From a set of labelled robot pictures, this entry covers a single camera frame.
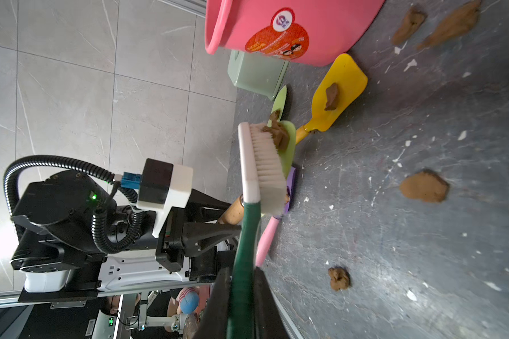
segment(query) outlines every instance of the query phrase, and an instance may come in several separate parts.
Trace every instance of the green brush handle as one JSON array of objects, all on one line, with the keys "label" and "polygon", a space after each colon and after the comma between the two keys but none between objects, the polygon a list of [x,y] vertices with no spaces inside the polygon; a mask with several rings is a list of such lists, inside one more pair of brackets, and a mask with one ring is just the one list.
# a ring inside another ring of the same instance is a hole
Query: green brush handle
[{"label": "green brush handle", "polygon": [[232,271],[227,339],[252,339],[254,336],[253,269],[259,224],[260,202],[246,202],[239,246]]}]

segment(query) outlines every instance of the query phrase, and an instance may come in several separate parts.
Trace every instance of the blue ball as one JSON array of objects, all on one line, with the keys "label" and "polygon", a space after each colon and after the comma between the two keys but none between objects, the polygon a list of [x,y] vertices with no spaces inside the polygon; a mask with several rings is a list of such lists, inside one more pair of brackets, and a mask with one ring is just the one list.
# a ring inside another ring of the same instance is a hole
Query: blue ball
[{"label": "blue ball", "polygon": [[187,293],[183,300],[179,303],[181,311],[185,314],[191,314],[198,307],[200,297],[194,291]]}]

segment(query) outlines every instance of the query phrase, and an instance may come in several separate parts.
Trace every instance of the scrub brush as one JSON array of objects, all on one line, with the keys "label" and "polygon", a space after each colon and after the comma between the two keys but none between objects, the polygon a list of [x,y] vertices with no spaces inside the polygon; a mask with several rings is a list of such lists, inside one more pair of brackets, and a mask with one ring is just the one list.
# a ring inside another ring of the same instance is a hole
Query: scrub brush
[{"label": "scrub brush", "polygon": [[239,124],[239,154],[245,215],[232,271],[227,339],[253,338],[253,269],[260,214],[283,212],[286,180],[265,124]]}]

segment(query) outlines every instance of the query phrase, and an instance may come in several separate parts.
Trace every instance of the red sticker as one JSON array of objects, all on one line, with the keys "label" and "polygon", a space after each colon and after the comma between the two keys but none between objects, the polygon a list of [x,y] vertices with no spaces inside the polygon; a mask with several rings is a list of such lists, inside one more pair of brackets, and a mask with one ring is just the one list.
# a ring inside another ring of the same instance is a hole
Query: red sticker
[{"label": "red sticker", "polygon": [[278,10],[273,15],[270,25],[247,41],[245,50],[285,60],[301,57],[309,47],[309,36],[294,20],[292,9],[285,7]]}]

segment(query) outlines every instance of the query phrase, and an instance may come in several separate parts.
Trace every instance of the brown clay lump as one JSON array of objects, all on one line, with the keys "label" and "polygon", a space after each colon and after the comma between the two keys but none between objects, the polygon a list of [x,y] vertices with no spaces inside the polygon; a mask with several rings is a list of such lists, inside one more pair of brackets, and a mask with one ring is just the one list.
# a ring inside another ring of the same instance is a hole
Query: brown clay lump
[{"label": "brown clay lump", "polygon": [[288,147],[290,137],[280,122],[272,120],[271,127],[262,127],[263,132],[270,132],[273,137],[273,144],[278,151],[284,151]]},{"label": "brown clay lump", "polygon": [[421,12],[417,6],[411,6],[402,20],[402,25],[394,33],[392,44],[403,44],[409,37],[416,32],[426,19],[427,15]]},{"label": "brown clay lump", "polygon": [[279,120],[279,115],[281,115],[281,110],[280,109],[277,109],[277,110],[273,111],[270,114],[270,120]]},{"label": "brown clay lump", "polygon": [[400,185],[403,196],[425,202],[442,202],[449,191],[449,184],[430,170],[407,177]]},{"label": "brown clay lump", "polygon": [[346,290],[349,287],[349,275],[343,268],[329,268],[330,287],[334,291]]},{"label": "brown clay lump", "polygon": [[455,9],[417,49],[432,47],[471,31],[479,21],[480,6],[481,0],[474,0]]},{"label": "brown clay lump", "polygon": [[326,107],[325,111],[333,111],[338,108],[339,103],[339,88],[335,82],[326,88]]}]

